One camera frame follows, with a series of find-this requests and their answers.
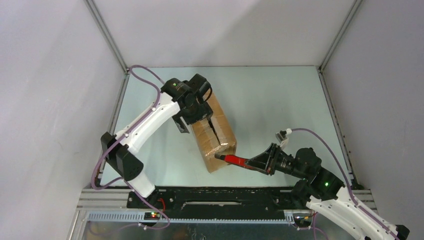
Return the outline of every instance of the gray wall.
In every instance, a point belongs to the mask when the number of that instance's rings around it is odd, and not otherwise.
[[[123,76],[84,1],[0,1],[0,239],[66,238]]]
[[[364,1],[324,76],[359,181],[423,239],[424,1]]]

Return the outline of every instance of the white panel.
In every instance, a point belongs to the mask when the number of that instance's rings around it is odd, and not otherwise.
[[[319,65],[353,0],[97,0],[127,64]]]
[[[0,16],[0,239],[65,239],[123,73],[82,0]]]
[[[286,128],[309,128],[324,138],[346,171],[343,154],[321,87],[313,66],[288,67],[170,67],[154,68],[165,81],[189,80],[199,73],[210,81],[237,139],[236,154],[252,158],[276,143],[275,133]],[[145,70],[143,78],[160,82]],[[155,91],[133,76],[119,113],[116,129],[136,118],[155,99]],[[312,134],[294,132],[285,148],[296,154],[300,148],[312,147],[322,165],[342,178],[329,151]],[[293,186],[298,179],[281,172],[267,176],[229,165],[208,173],[192,134],[182,134],[168,120],[143,145],[136,157],[145,164],[150,180],[158,186],[267,187]],[[109,166],[101,184],[118,177]]]
[[[359,181],[423,239],[424,1],[364,1],[325,79]]]

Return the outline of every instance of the metal frame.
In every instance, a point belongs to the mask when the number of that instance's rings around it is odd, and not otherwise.
[[[118,115],[121,109],[122,101],[124,98],[124,94],[127,88],[129,75],[128,75],[128,67],[124,61],[124,58],[119,51],[118,46],[116,45],[105,21],[103,20],[98,7],[95,4],[94,0],[84,0],[87,8],[92,14],[94,21],[96,22],[100,32],[104,36],[108,46],[113,52],[116,60],[121,66],[122,70],[125,73],[124,80],[119,90],[118,98],[116,104],[114,106],[114,111],[110,120],[108,130],[110,132],[114,132],[115,126],[117,123]],[[330,110],[331,118],[333,120],[334,127],[336,129],[337,137],[340,142],[340,146],[342,148],[343,156],[346,161],[347,168],[349,170],[350,179],[355,181],[355,175],[352,171],[352,164],[349,157],[349,151],[346,147],[346,143],[344,140],[344,135],[340,128],[340,124],[338,118],[336,116],[336,112],[334,109],[333,102],[331,100],[329,90],[326,84],[326,81],[323,76],[323,70],[326,68],[328,62],[330,61],[335,49],[339,45],[341,39],[345,35],[350,23],[352,22],[354,16],[357,14],[359,7],[361,6],[363,0],[355,0],[352,4],[349,13],[347,14],[342,26],[340,27],[337,35],[331,43],[330,48],[328,49],[324,59],[322,60],[321,65],[317,68],[317,72],[319,75],[319,79],[322,85],[322,89],[325,94],[325,98],[328,104],[328,108]],[[103,167],[100,168],[99,177],[101,177],[103,171]],[[75,210],[75,214],[73,216],[72,224],[70,226],[68,232],[68,240],[80,240],[84,236],[84,231],[86,228],[87,221],[114,221],[114,222],[138,222],[140,220],[140,216],[143,216],[145,211],[149,211],[150,209],[138,209],[134,211],[133,209],[127,208],[127,200],[129,189],[104,189],[102,191],[96,191],[94,189],[83,189]],[[377,214],[377,207],[374,203],[374,198],[371,194],[370,190],[354,190],[354,194],[364,202],[368,207],[374,210]],[[258,220],[246,220],[246,221],[228,221],[228,220],[200,220],[200,219],[171,219],[172,223],[281,223],[281,224],[289,224],[293,223],[293,217],[296,215],[304,216],[305,214],[309,214],[309,210],[304,209],[294,209],[294,210],[285,210],[284,214],[286,215],[286,219],[281,219],[277,221],[263,221],[261,219]]]

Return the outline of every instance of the black wire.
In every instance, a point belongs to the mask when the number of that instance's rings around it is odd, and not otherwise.
[[[212,96],[212,87],[210,88],[210,92],[209,92],[209,96],[207,96],[207,98],[204,100],[205,102],[207,102]]]

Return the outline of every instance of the floor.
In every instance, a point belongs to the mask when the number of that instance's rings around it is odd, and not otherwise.
[[[286,128],[308,128],[319,134],[347,167],[337,138],[319,76],[314,66],[249,67],[159,67],[152,68],[164,81],[189,80],[199,73],[211,83],[237,139],[236,154],[254,157],[271,143],[275,133]],[[143,69],[138,75],[161,83]],[[125,91],[116,129],[136,118],[155,98],[153,88],[131,76]],[[285,149],[295,155],[300,148],[312,147],[322,166],[342,179],[324,145],[307,132],[295,132]],[[293,186],[297,178],[277,172],[273,176],[226,166],[208,173],[195,138],[178,131],[172,119],[165,122],[143,145],[136,157],[144,163],[150,180],[157,186],[186,187],[267,187]],[[101,185],[118,177],[105,165]],[[113,186],[124,186],[122,181]]]

